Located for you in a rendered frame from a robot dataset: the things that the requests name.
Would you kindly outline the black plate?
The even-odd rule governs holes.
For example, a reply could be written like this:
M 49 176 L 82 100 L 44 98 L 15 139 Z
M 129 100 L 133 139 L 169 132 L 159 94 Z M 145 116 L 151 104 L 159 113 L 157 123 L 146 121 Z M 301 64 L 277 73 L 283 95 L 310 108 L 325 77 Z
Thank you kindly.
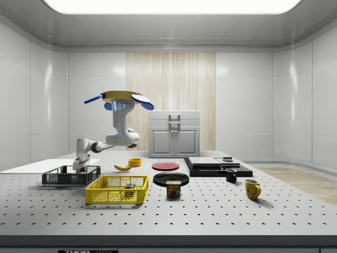
M 153 177 L 153 182 L 162 187 L 166 186 L 167 181 L 180 181 L 183 186 L 188 184 L 189 176 L 179 172 L 163 172 Z

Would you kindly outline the dark grey basket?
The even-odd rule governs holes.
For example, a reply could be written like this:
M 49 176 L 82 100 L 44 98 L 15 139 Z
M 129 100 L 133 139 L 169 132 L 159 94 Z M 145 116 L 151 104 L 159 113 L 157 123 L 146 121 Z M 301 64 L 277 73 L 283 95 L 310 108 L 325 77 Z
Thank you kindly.
M 101 174 L 100 166 L 88 166 L 86 172 L 77 173 L 72 166 L 60 166 L 42 174 L 42 184 L 87 185 Z

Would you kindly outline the puzzle cube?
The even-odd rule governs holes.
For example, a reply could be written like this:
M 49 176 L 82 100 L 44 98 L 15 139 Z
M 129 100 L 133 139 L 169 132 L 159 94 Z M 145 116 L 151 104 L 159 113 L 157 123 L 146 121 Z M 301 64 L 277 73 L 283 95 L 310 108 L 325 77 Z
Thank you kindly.
M 135 189 L 135 184 L 134 183 L 129 183 L 127 185 L 125 185 L 124 189 L 126 189 L 126 191 L 124 192 L 124 197 L 125 198 L 132 198 L 134 197 L 136 191 L 134 191 Z

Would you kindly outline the yellow mug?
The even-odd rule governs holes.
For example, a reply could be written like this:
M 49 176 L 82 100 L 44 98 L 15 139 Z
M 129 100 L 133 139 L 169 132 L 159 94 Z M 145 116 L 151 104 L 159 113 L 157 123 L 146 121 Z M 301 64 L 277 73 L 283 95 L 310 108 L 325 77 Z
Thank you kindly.
M 253 179 L 246 179 L 244 183 L 247 197 L 256 200 L 261 194 L 260 183 Z

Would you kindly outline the yellow basket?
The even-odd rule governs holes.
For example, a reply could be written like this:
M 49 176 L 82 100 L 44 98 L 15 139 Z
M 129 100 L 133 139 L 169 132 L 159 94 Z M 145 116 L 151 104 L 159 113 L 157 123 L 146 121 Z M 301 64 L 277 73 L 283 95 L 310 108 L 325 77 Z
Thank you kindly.
M 125 185 L 135 184 L 134 197 L 125 198 Z M 85 189 L 86 203 L 143 203 L 148 191 L 148 176 L 101 176 Z

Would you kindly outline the red plate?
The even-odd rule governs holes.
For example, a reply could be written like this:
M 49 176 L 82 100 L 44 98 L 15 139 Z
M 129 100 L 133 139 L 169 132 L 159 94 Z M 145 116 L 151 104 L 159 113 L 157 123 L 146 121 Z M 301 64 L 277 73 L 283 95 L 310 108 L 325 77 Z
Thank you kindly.
M 152 168 L 160 171 L 171 171 L 176 170 L 180 167 L 178 163 L 175 162 L 157 162 L 152 164 Z

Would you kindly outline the flat-sided can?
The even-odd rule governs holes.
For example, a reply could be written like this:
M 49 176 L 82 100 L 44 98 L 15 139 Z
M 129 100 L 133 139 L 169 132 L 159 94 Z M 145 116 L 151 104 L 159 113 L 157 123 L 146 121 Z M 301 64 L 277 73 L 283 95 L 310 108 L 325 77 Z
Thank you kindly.
M 179 197 L 181 195 L 181 181 L 166 181 L 166 189 L 168 197 Z

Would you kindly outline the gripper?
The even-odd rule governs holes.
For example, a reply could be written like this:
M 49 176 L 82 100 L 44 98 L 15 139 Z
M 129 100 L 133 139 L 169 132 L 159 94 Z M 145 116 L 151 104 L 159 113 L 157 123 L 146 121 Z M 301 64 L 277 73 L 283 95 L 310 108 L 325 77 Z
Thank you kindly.
M 87 173 L 87 167 L 89 166 L 89 159 L 81 160 L 75 159 L 73 162 L 73 170 L 77 173 Z

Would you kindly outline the white cabinet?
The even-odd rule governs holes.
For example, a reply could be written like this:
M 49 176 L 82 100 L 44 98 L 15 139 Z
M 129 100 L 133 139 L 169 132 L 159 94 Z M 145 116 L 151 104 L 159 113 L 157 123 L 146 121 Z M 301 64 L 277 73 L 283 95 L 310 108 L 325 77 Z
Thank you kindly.
M 151 158 L 185 158 L 200 155 L 199 110 L 153 110 L 148 116 Z

